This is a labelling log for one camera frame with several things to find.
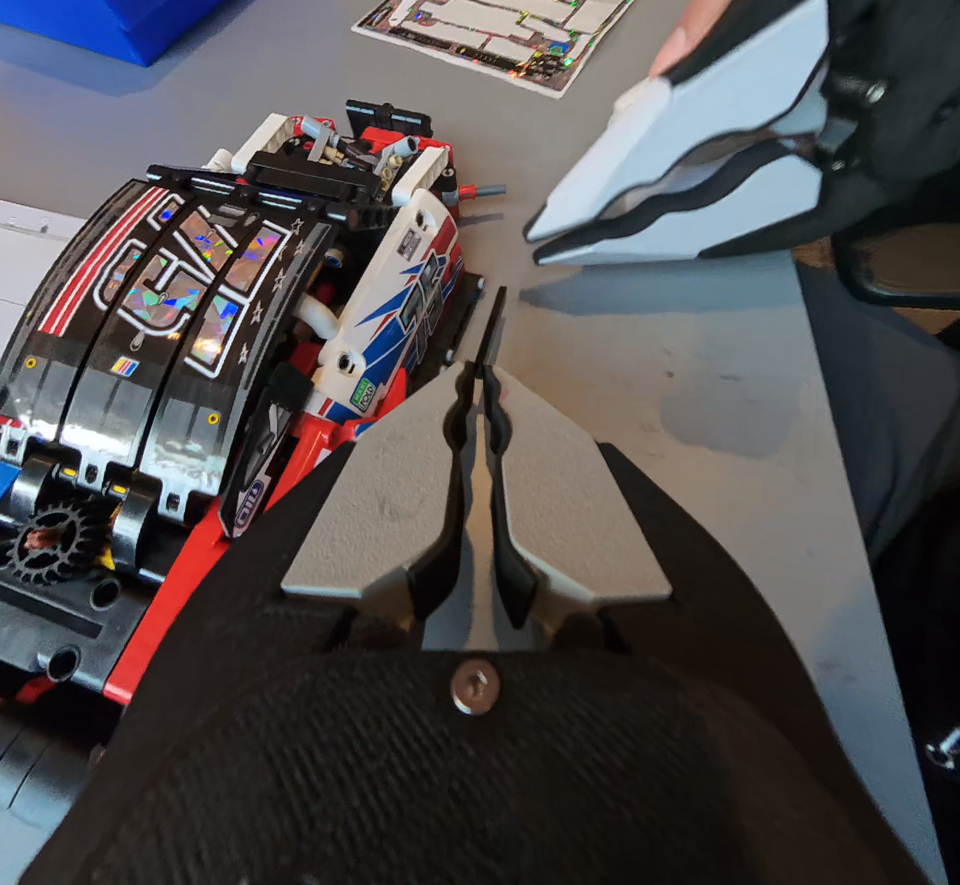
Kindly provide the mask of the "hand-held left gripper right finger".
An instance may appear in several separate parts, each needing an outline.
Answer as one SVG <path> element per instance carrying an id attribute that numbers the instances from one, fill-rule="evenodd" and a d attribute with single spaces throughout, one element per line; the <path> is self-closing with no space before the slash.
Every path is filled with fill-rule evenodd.
<path id="1" fill-rule="evenodd" d="M 494 569 L 510 625 L 557 632 L 572 615 L 666 601 L 673 587 L 599 444 L 488 365 Z"/>

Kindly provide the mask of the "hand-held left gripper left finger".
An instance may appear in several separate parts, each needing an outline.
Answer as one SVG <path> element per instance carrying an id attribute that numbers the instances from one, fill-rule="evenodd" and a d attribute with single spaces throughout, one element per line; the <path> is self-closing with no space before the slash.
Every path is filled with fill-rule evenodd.
<path id="1" fill-rule="evenodd" d="M 282 580 L 294 596 L 423 623 L 454 590 L 474 366 L 455 363 L 354 442 Z"/>

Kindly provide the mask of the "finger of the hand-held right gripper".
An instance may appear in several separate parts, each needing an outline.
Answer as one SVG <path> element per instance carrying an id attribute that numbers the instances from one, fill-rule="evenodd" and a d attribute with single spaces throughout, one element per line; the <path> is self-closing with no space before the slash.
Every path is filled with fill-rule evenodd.
<path id="1" fill-rule="evenodd" d="M 792 152 L 822 172 L 817 205 L 726 244 L 806 244 L 831 234 L 815 157 L 830 0 L 801 0 L 683 81 L 645 78 L 618 100 L 603 133 L 524 228 L 529 244 L 615 217 L 648 198 L 702 183 L 740 152 Z"/>
<path id="2" fill-rule="evenodd" d="M 801 216 L 819 202 L 823 174 L 792 151 L 740 151 L 681 192 L 590 219 L 533 251 L 537 266 L 598 266 L 695 259 Z"/>

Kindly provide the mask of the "small black curved piece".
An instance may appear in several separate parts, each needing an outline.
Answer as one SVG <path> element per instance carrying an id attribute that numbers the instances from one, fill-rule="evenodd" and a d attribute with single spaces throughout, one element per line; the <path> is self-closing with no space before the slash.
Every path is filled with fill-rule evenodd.
<path id="1" fill-rule="evenodd" d="M 505 285 L 499 286 L 491 304 L 486 320 L 486 326 L 474 358 L 474 379 L 483 378 L 486 366 L 493 361 L 493 354 L 495 352 L 495 345 L 498 338 L 498 330 L 500 329 L 503 318 L 507 296 L 508 288 Z"/>

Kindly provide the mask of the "toy brick race car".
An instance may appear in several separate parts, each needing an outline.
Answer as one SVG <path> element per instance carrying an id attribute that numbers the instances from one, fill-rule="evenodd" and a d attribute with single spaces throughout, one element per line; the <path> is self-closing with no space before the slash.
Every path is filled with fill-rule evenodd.
<path id="1" fill-rule="evenodd" d="M 152 165 L 66 244 L 2 357 L 2 669 L 118 706 L 210 569 L 452 363 L 485 281 L 424 113 L 270 114 Z"/>

